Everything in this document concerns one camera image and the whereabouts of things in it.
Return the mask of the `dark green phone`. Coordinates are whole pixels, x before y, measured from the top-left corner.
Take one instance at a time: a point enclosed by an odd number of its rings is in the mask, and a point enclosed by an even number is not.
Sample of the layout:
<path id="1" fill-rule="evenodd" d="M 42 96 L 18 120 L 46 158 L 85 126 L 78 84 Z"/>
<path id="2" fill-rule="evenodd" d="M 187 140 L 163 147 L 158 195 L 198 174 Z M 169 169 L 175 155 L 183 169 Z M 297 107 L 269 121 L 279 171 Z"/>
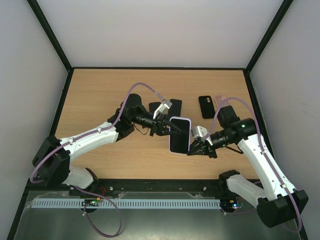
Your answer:
<path id="1" fill-rule="evenodd" d="M 171 117 L 180 117 L 182 111 L 182 101 L 180 99 L 170 99 L 172 103 L 170 109 L 168 110 L 168 116 Z"/>

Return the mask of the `black phone case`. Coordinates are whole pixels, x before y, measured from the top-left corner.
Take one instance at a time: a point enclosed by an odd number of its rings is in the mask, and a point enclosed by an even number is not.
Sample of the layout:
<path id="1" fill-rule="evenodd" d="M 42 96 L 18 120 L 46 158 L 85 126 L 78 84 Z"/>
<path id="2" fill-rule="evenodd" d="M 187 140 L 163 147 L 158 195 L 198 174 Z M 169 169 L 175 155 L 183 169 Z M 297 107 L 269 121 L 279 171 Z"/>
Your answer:
<path id="1" fill-rule="evenodd" d="M 213 100 L 209 95 L 202 95 L 198 97 L 200 111 L 203 119 L 213 119 L 215 116 L 215 108 Z"/>

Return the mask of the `pink phone case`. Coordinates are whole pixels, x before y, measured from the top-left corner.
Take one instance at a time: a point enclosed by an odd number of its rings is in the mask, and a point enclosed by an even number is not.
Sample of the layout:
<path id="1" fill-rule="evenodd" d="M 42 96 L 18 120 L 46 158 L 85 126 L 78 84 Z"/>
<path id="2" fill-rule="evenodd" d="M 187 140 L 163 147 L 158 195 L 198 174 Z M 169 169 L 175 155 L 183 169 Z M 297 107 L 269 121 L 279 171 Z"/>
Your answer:
<path id="1" fill-rule="evenodd" d="M 214 97 L 215 102 L 218 107 L 227 107 L 230 105 L 230 102 L 226 100 L 228 97 L 225 94 L 216 95 Z"/>

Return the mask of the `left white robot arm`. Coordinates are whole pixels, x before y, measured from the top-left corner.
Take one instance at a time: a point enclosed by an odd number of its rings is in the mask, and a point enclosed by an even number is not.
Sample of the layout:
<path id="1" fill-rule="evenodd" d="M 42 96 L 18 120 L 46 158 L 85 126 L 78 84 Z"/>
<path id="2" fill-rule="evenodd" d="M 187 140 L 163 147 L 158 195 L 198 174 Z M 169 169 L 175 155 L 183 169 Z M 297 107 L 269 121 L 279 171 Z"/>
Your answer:
<path id="1" fill-rule="evenodd" d="M 118 142 L 135 130 L 135 125 L 150 130 L 150 136 L 176 135 L 182 128 L 170 121 L 165 109 L 172 103 L 163 101 L 155 112 L 149 112 L 142 104 L 138 94 L 131 93 L 127 101 L 121 103 L 115 114 L 99 126 L 71 137 L 56 138 L 48 136 L 40 146 L 32 165 L 35 172 L 30 177 L 36 183 L 35 176 L 39 175 L 38 182 L 47 187 L 56 187 L 60 184 L 72 185 L 87 189 L 98 179 L 89 168 L 79 168 L 72 162 L 81 155 L 100 146 Z"/>

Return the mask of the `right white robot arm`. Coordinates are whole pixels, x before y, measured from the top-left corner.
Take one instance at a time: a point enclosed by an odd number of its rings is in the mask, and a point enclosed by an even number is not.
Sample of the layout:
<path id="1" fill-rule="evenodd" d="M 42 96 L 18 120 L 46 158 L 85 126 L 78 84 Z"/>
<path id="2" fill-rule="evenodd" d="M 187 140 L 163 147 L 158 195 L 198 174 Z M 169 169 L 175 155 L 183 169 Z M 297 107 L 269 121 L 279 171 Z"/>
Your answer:
<path id="1" fill-rule="evenodd" d="M 229 196 L 235 193 L 250 203 L 265 226 L 272 228 L 297 219 L 309 197 L 286 178 L 270 154 L 263 136 L 252 118 L 240 119 L 232 106 L 217 111 L 221 131 L 209 133 L 203 126 L 191 130 L 194 139 L 187 155 L 217 158 L 217 149 L 235 144 L 249 159 L 261 182 L 261 187 L 245 179 L 238 171 L 219 175 L 218 191 Z"/>

